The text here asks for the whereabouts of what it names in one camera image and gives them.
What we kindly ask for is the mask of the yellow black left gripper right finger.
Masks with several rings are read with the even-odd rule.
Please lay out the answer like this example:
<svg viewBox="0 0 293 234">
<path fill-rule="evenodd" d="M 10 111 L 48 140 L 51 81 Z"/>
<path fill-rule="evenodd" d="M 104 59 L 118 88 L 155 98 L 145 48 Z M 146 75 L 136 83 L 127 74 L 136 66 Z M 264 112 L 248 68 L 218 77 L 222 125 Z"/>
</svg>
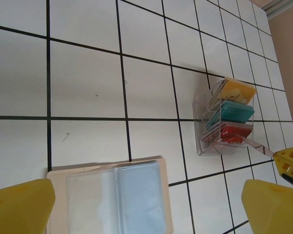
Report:
<svg viewBox="0 0 293 234">
<path fill-rule="evenodd" d="M 241 200 L 255 234 L 293 234 L 293 188 L 249 179 Z"/>
</svg>

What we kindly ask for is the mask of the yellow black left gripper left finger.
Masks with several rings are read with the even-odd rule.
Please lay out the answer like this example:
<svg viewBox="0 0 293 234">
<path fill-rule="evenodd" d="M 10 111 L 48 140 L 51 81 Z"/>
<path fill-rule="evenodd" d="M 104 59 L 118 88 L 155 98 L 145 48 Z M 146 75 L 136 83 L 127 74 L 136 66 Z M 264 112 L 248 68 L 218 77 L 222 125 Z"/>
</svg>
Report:
<svg viewBox="0 0 293 234">
<path fill-rule="evenodd" d="M 0 234 L 42 234 L 55 203 L 49 179 L 0 189 Z"/>
</svg>

